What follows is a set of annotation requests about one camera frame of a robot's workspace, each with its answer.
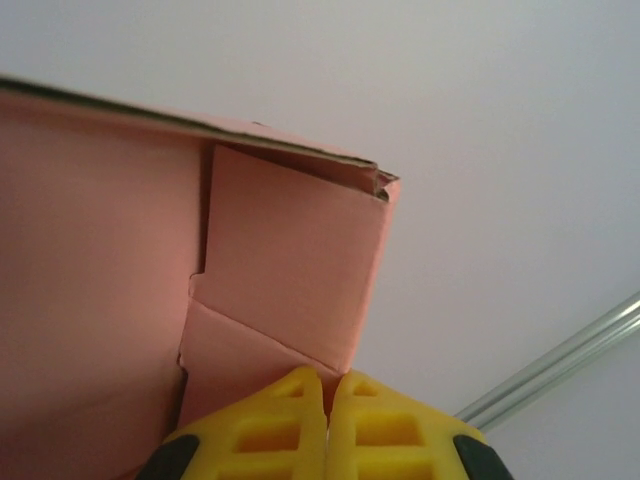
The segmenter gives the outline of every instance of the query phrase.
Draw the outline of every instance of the pink cardboard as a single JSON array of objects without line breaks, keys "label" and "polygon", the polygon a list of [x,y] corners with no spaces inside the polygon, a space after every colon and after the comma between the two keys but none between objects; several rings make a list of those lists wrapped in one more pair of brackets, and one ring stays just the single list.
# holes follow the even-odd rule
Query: pink cardboard
[{"label": "pink cardboard", "polygon": [[396,191],[268,127],[0,78],[0,478],[127,478],[179,415],[301,364],[330,386]]}]

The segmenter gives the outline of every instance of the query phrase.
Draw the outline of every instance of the pink cardboard box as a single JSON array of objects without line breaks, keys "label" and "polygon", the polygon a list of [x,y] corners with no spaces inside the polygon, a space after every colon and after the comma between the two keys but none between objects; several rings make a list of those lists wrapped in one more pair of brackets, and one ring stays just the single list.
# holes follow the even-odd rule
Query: pink cardboard box
[{"label": "pink cardboard box", "polygon": [[0,78],[0,478],[131,476],[302,364],[329,403],[397,187],[260,124]]}]

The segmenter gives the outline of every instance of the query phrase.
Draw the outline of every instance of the white wall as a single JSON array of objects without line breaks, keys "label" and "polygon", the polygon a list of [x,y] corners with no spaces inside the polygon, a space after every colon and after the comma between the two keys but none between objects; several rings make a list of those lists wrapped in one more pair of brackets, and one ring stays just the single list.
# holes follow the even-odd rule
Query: white wall
[{"label": "white wall", "polygon": [[401,174],[356,364],[454,412],[640,289],[639,23],[607,0],[0,0],[0,69]]},{"label": "white wall", "polygon": [[638,364],[636,335],[489,432],[513,476],[638,478]]}]

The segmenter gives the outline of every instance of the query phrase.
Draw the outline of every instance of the silver metal pole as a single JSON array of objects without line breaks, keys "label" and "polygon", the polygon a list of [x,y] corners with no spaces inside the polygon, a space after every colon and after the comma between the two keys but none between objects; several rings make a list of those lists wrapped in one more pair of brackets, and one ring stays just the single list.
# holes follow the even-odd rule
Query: silver metal pole
[{"label": "silver metal pole", "polygon": [[640,292],[480,397],[456,417],[487,431],[640,329]]}]

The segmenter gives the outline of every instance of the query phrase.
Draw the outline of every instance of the yellow plastic object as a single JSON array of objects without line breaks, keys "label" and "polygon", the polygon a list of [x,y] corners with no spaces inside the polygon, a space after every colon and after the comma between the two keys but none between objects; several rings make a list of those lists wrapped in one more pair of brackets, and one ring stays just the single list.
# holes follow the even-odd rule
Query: yellow plastic object
[{"label": "yellow plastic object", "polygon": [[181,480],[323,480],[322,384],[301,367],[260,392],[174,432],[200,445]]},{"label": "yellow plastic object", "polygon": [[329,423],[327,480],[468,480],[452,442],[473,427],[352,371]]}]

